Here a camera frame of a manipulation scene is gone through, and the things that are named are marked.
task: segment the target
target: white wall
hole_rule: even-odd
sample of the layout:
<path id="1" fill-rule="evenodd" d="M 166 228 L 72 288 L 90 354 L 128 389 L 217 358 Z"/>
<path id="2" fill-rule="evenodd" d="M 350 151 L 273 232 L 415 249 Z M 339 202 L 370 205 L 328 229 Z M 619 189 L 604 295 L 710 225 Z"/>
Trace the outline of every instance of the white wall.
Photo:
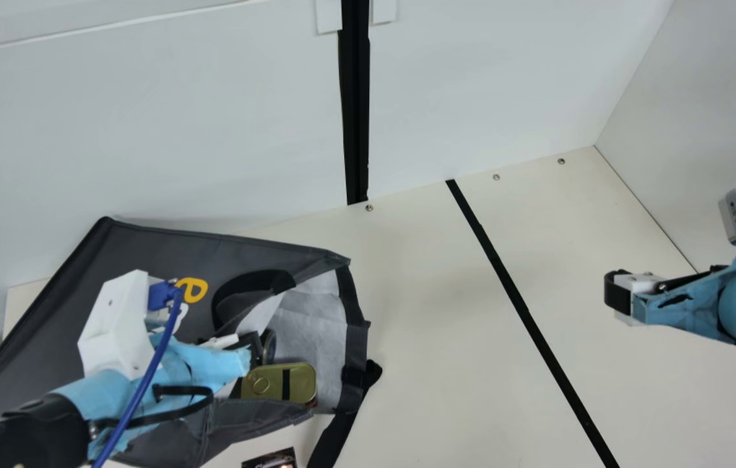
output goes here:
<path id="1" fill-rule="evenodd" d="M 593 145 L 671 2 L 401 0 L 370 29 L 370 195 Z"/>
<path id="2" fill-rule="evenodd" d="M 736 0 L 676 0 L 597 146 L 694 267 L 730 263 Z"/>
<path id="3" fill-rule="evenodd" d="M 0 330 L 5 288 L 52 275 L 97 217 L 240 229 L 344 204 L 313 0 L 0 47 Z"/>
<path id="4" fill-rule="evenodd" d="M 0 44 L 243 0 L 0 0 Z"/>

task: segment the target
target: teal object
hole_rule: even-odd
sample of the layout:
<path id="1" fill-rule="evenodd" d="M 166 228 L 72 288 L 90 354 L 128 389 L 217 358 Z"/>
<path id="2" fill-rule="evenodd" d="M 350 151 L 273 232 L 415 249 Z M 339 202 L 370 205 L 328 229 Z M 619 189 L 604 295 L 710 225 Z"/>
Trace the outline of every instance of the teal object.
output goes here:
<path id="1" fill-rule="evenodd" d="M 157 345 L 160 335 L 149 337 L 151 344 Z M 192 344 L 180 343 L 171 338 L 168 349 L 162 358 L 162 368 L 157 370 L 151 384 L 159 385 L 198 385 L 207 386 L 211 391 L 219 391 L 227 382 L 243 377 L 249 372 L 251 352 L 248 349 L 213 350 Z M 115 370 L 103 370 L 89 377 L 62 386 L 52 393 L 58 393 L 71 400 L 73 405 L 89 421 L 103 418 L 118 418 L 136 391 L 141 378 L 128 380 Z M 196 402 L 191 396 L 165 396 L 157 402 L 152 392 L 142 398 L 137 417 L 189 406 Z M 123 451 L 127 442 L 132 441 L 156 426 L 137 427 L 126 430 L 116 451 Z M 107 441 L 106 433 L 92 441 L 88 446 L 88 459 L 97 458 L 98 451 Z"/>
<path id="2" fill-rule="evenodd" d="M 631 316 L 736 345 L 736 258 L 731 266 L 666 293 L 635 294 Z"/>

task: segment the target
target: blue cable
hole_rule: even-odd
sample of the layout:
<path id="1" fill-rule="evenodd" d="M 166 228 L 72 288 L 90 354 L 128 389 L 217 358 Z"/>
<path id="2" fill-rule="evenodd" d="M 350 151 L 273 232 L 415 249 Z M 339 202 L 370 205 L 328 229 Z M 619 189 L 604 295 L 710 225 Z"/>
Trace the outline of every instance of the blue cable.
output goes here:
<path id="1" fill-rule="evenodd" d="M 142 376 L 140 385 L 136 388 L 136 393 L 131 398 L 131 401 L 128 402 L 128 406 L 126 406 L 125 411 L 119 418 L 119 424 L 117 424 L 115 429 L 113 429 L 113 432 L 110 433 L 110 437 L 105 444 L 105 447 L 103 447 L 103 451 L 99 453 L 99 456 L 95 460 L 93 468 L 101 468 L 108 457 L 110 457 L 110 454 L 113 453 L 113 450 L 116 447 L 116 442 L 119 442 L 119 439 L 122 438 L 122 434 L 125 433 L 128 423 L 130 423 L 131 418 L 134 417 L 137 407 L 139 407 L 140 402 L 142 402 L 142 397 L 145 396 L 146 391 L 148 390 L 148 385 L 151 384 L 151 380 L 154 379 L 154 373 L 157 372 L 160 360 L 166 353 L 166 347 L 168 347 L 168 343 L 171 341 L 171 336 L 174 334 L 174 326 L 175 323 L 177 323 L 177 316 L 180 315 L 180 305 L 183 302 L 183 290 L 175 288 L 172 294 L 174 296 L 174 302 L 171 305 L 168 322 L 166 322 L 166 328 L 162 332 L 160 342 L 157 343 L 157 349 L 154 350 L 154 357 L 151 358 L 151 363 L 148 365 L 146 375 Z"/>

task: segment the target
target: black vertical strip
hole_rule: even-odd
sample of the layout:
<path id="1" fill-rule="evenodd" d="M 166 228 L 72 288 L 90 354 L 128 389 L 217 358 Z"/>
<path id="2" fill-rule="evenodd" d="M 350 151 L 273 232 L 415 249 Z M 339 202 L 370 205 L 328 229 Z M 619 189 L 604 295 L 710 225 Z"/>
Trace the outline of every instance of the black vertical strip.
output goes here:
<path id="1" fill-rule="evenodd" d="M 489 236 L 487 236 L 483 226 L 477 221 L 477 217 L 474 215 L 472 207 L 469 206 L 468 201 L 466 201 L 465 196 L 463 196 L 463 192 L 461 192 L 460 187 L 457 186 L 457 182 L 454 180 L 446 181 L 446 185 L 448 185 L 448 190 L 451 190 L 451 195 L 454 195 L 454 200 L 457 201 L 460 211 L 462 211 L 463 216 L 466 217 L 466 221 L 469 223 L 470 228 L 472 228 L 475 237 L 477 237 L 477 241 L 480 242 L 480 246 L 483 248 L 483 251 L 486 252 L 486 257 L 489 258 L 489 263 L 492 263 L 492 268 L 495 269 L 495 273 L 497 273 L 498 278 L 501 279 L 503 289 L 507 291 L 507 296 L 509 296 L 513 306 L 515 306 L 518 316 L 521 317 L 521 322 L 523 322 L 526 327 L 526 331 L 532 338 L 532 343 L 535 344 L 538 352 L 542 358 L 544 358 L 546 367 L 550 370 L 550 373 L 552 373 L 552 376 L 555 378 L 555 382 L 558 383 L 559 388 L 561 388 L 561 393 L 564 394 L 567 402 L 570 403 L 570 408 L 572 408 L 572 411 L 576 413 L 576 418 L 578 418 L 579 423 L 581 423 L 581 427 L 584 429 L 584 432 L 587 433 L 587 438 L 590 439 L 590 442 L 593 444 L 593 448 L 596 449 L 596 453 L 599 454 L 599 458 L 602 459 L 605 466 L 608 468 L 618 468 L 619 464 L 613 457 L 611 449 L 609 449 L 605 443 L 605 439 L 602 438 L 602 434 L 599 433 L 599 429 L 597 429 L 596 425 L 593 424 L 593 420 L 587 413 L 587 409 L 584 407 L 584 404 L 581 403 L 581 399 L 579 399 L 576 394 L 576 389 L 574 389 L 573 385 L 570 384 L 570 380 L 567 378 L 564 370 L 561 369 L 561 365 L 558 364 L 558 359 L 556 359 L 555 355 L 552 354 L 552 349 L 549 344 L 546 344 L 546 340 L 535 323 L 535 320 L 532 318 L 532 314 L 526 306 L 523 297 L 521 297 L 521 293 L 515 285 L 515 281 L 513 281 L 509 275 L 507 267 L 503 265 L 500 255 L 498 255 L 498 252 L 495 250 L 495 246 L 492 245 L 492 241 L 489 240 Z"/>
<path id="2" fill-rule="evenodd" d="M 338 83 L 342 95 L 344 178 L 348 204 L 368 199 L 368 105 L 370 104 L 370 0 L 342 0 L 338 32 Z"/>
<path id="3" fill-rule="evenodd" d="M 281 371 L 281 400 L 290 402 L 290 369 Z"/>

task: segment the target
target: blue connector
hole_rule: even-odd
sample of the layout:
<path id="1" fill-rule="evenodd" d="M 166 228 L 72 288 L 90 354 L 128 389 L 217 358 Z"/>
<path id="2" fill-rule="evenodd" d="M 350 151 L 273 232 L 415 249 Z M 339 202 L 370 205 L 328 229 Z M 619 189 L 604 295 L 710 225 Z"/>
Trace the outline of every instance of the blue connector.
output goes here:
<path id="1" fill-rule="evenodd" d="M 169 300 L 174 299 L 175 291 L 180 291 L 180 288 L 174 287 L 168 281 L 151 285 L 148 288 L 148 310 L 159 311 L 168 307 Z"/>

